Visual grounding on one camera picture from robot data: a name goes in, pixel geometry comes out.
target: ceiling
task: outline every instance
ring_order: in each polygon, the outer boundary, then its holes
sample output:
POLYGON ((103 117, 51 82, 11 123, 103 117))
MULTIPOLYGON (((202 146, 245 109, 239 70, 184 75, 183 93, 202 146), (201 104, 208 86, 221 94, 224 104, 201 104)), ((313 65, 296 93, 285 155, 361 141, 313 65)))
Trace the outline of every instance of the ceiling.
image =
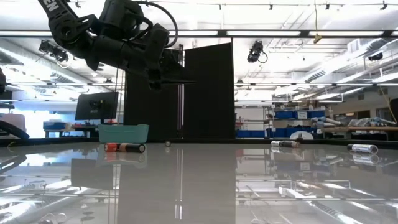
MULTIPOLYGON (((317 26, 319 30, 383 30, 396 29, 398 21, 394 17, 398 5, 394 0, 385 1, 387 8, 383 7, 380 0, 362 1, 337 1, 316 0, 315 10, 312 0, 279 0, 275 1, 227 1, 227 0, 174 0, 174 1, 151 1, 165 7, 176 19, 179 29, 311 29, 317 26)), ((104 0, 79 1, 81 8, 75 6, 75 1, 70 3, 71 8, 79 15, 96 14, 99 17, 104 0)), ((163 12, 154 7, 142 7, 146 17, 154 23, 159 22, 168 29, 173 29, 170 19, 163 12)), ((37 1, 31 0, 0 0, 0 31, 4 30, 49 30, 48 19, 37 1)), ((0 42, 0 50, 8 49, 22 57, 30 60, 38 60, 45 67, 55 73, 64 73, 69 77, 64 82, 96 82, 103 83, 106 78, 112 78, 114 82, 121 82, 122 76, 116 80, 116 68, 105 65, 102 71, 94 73, 85 64, 84 60, 73 58, 62 64, 62 68, 56 61, 38 51, 41 38, 6 38, 0 42)), ((252 83, 297 83, 304 82, 312 73, 320 68, 328 66, 326 75, 311 80, 311 82, 334 83, 342 78, 349 77, 375 65, 380 65, 395 58, 395 44, 389 44, 389 48, 378 49, 379 52, 386 50, 390 57, 384 57, 379 62, 363 60, 363 55, 356 59, 347 55, 347 44, 354 39, 322 39, 314 44, 313 39, 234 39, 234 76, 236 80, 252 83), (249 49, 255 41, 262 41, 268 61, 261 63, 248 63, 249 49)), ((230 39, 217 38, 179 38, 173 48, 183 44, 185 49, 202 47, 231 42, 230 39)), ((364 82, 363 77, 354 80, 364 82)), ((323 91, 330 91, 327 87, 316 89, 318 95, 323 91)), ((98 87, 92 91, 110 91, 112 88, 98 87)), ((281 95, 290 94, 291 98, 306 91, 314 91, 314 87, 308 89, 287 88, 280 86, 262 86, 237 88, 236 98, 238 100, 260 99, 267 94, 281 95)), ((333 89, 338 93, 348 91, 345 88, 333 89)))

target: black partition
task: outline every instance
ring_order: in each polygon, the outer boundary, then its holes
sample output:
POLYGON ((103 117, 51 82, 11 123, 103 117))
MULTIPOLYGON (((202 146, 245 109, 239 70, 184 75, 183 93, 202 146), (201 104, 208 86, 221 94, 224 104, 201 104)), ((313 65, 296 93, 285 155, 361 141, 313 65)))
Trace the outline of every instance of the black partition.
POLYGON ((126 75, 124 125, 148 124, 148 141, 177 138, 177 86, 151 90, 148 80, 126 75))
POLYGON ((185 139, 234 139, 234 75, 232 45, 185 51, 185 68, 196 80, 185 85, 185 139))

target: wall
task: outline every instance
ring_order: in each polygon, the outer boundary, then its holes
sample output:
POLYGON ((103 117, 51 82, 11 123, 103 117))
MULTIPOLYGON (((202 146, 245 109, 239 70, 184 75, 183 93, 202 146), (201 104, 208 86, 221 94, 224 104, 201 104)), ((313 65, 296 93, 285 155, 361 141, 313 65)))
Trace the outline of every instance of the wall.
MULTIPOLYGON (((364 100, 358 100, 358 95, 354 94, 353 96, 344 99, 344 103, 331 104, 330 106, 333 110, 333 114, 370 110, 371 117, 375 117, 377 109, 388 106, 384 97, 379 95, 377 91, 369 91, 364 94, 364 100)), ((398 87, 389 87, 388 94, 386 94, 386 96, 391 99, 398 98, 398 87)))

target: battery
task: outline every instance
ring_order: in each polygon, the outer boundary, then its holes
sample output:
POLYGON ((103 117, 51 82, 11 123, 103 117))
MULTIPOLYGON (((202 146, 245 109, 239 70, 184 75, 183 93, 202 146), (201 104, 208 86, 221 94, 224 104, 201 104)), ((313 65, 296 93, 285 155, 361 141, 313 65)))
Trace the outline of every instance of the battery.
POLYGON ((130 143, 106 143, 106 152, 145 152, 146 147, 143 144, 130 144, 130 143))
POLYGON ((116 152, 119 146, 117 143, 106 143, 105 144, 105 152, 116 152))
POLYGON ((299 142, 295 141, 272 141, 271 146, 277 147, 300 147, 299 142))
POLYGON ((347 150, 351 152, 367 152, 372 154, 377 154, 379 152, 377 146, 365 144, 349 144, 347 146, 347 150))

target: fluorescent light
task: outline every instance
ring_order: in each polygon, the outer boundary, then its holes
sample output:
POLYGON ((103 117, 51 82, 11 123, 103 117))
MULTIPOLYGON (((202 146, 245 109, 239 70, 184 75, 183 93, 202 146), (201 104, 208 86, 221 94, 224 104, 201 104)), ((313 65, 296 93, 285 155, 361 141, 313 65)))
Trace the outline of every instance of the fluorescent light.
POLYGON ((342 100, 320 100, 319 103, 342 103, 342 100))
POLYGON ((339 83, 337 86, 373 86, 372 83, 339 83))
POLYGON ((255 83, 258 86, 289 86, 290 83, 255 83))
POLYGON ((288 100, 236 100, 235 103, 288 103, 288 100))
POLYGON ((236 86, 248 86, 250 83, 235 83, 236 86))
POLYGON ((0 36, 52 37, 52 34, 50 31, 0 31, 0 36))
POLYGON ((227 35, 242 35, 242 36, 298 36, 300 31, 227 31, 227 35))
POLYGON ((346 78, 343 78, 343 79, 341 79, 341 80, 338 80, 336 83, 346 83, 346 82, 350 82, 350 81, 353 81, 354 79, 359 78, 359 77, 361 77, 361 76, 363 76, 362 73, 358 73, 358 74, 355 74, 355 75, 350 75, 349 77, 346 77, 346 78))
POLYGON ((315 95, 315 93, 300 94, 300 95, 297 95, 297 96, 293 97, 293 100, 301 100, 301 99, 304 99, 304 98, 311 97, 311 96, 313 96, 313 95, 315 95))
POLYGON ((371 210, 371 208, 369 208, 368 206, 365 206, 365 205, 363 205, 363 204, 360 204, 360 203, 358 203, 358 202, 350 202, 352 205, 355 205, 355 206, 357 206, 358 208, 362 208, 362 209, 365 209, 365 210, 371 210))
POLYGON ((378 86, 398 86, 398 83, 378 83, 378 86))
POLYGON ((83 86, 87 85, 87 83, 51 83, 51 85, 57 85, 57 86, 83 86))
POLYGON ((397 73, 392 73, 392 74, 388 74, 388 75, 383 75, 377 79, 374 79, 372 82, 373 83, 379 83, 379 82, 386 82, 389 80, 393 80, 398 78, 398 72, 397 73))
POLYGON ((344 187, 337 185, 337 184, 329 184, 329 183, 324 183, 323 185, 329 187, 329 188, 333 188, 333 189, 345 189, 344 187))
MULTIPOLYGON (((170 31, 170 36, 174 36, 175 31, 170 31)), ((190 36, 190 35, 218 35, 216 30, 198 30, 198 31, 179 31, 178 36, 190 36)))
POLYGON ((329 98, 333 98, 338 96, 338 93, 329 93, 329 94, 324 94, 324 95, 320 95, 317 97, 317 100, 325 100, 325 99, 329 99, 329 98))
POLYGON ((361 88, 356 88, 356 89, 353 89, 353 90, 349 90, 349 91, 347 91, 347 92, 345 92, 345 93, 343 93, 344 95, 348 95, 348 94, 352 94, 352 93, 355 93, 355 92, 357 92, 357 91, 359 91, 359 90, 363 90, 364 88, 363 87, 361 87, 361 88))
MULTIPOLYGON (((316 31, 311 31, 310 36, 315 36, 316 31)), ((383 34, 383 31, 318 31, 318 35, 325 36, 378 36, 383 34)))
POLYGON ((47 85, 47 83, 8 83, 9 85, 36 85, 36 86, 42 86, 42 85, 47 85))

